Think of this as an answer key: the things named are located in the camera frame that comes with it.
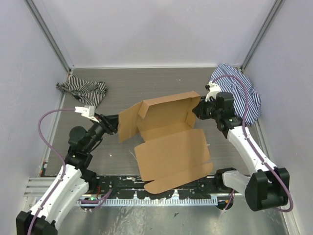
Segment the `brown cardboard box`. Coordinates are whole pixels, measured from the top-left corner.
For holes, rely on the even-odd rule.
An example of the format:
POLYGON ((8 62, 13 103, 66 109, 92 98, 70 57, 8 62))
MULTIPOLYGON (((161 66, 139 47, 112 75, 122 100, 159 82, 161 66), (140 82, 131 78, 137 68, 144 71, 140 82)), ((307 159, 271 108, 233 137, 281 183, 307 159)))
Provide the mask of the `brown cardboard box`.
POLYGON ((194 128, 200 98, 190 91, 146 99, 118 114, 119 141, 136 134, 144 141, 134 153, 147 192, 163 193, 212 172, 205 133, 194 128))

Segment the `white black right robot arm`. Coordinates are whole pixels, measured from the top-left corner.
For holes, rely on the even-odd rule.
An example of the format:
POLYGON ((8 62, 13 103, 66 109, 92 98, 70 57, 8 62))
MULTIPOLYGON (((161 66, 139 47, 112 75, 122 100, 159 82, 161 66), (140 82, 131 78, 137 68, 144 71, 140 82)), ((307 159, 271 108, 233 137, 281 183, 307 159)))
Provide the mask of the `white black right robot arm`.
POLYGON ((278 168, 260 149, 246 127, 245 118, 235 115, 231 93, 218 92, 200 98, 193 109, 198 119, 213 119, 224 137, 235 147, 249 170, 249 176, 234 168, 216 171, 214 184, 220 193, 230 189, 242 194, 249 208, 256 212, 276 208, 281 212, 293 209, 289 191, 290 174, 278 168))

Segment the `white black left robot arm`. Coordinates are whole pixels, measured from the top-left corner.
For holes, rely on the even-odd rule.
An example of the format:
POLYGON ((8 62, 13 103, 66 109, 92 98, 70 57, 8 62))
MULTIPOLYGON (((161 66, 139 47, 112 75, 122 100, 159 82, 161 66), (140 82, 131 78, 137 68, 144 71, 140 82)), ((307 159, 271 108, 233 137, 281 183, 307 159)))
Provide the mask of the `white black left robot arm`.
POLYGON ((97 175, 88 170, 91 152, 104 134, 113 135, 118 129, 118 115, 95 114, 89 130, 73 127, 69 133, 69 149, 62 167, 40 200, 28 212, 16 217, 19 235, 56 235, 71 208, 87 194, 98 190, 97 175))

